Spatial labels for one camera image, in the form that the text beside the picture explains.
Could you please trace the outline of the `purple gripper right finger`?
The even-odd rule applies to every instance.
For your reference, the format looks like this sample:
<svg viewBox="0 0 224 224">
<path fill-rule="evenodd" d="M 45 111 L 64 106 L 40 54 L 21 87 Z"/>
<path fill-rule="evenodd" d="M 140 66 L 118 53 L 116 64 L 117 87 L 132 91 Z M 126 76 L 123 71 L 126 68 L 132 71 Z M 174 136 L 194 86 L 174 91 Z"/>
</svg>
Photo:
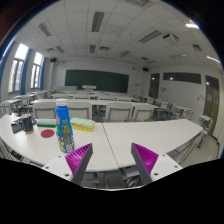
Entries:
<svg viewBox="0 0 224 224">
<path fill-rule="evenodd" d="M 143 185 L 147 185 L 182 169 L 167 154 L 156 154 L 144 146 L 133 143 L 131 154 L 135 160 Z"/>
</svg>

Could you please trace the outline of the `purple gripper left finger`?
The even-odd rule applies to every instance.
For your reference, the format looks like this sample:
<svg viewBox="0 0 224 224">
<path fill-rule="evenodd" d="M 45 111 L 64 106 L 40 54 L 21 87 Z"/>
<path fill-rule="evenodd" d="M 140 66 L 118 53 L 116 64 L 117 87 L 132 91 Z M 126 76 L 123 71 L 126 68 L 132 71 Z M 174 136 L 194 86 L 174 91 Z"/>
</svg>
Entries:
<svg viewBox="0 0 224 224">
<path fill-rule="evenodd" d="M 69 154 L 55 157 L 42 169 L 80 185 L 92 154 L 93 146 L 89 143 Z"/>
</svg>

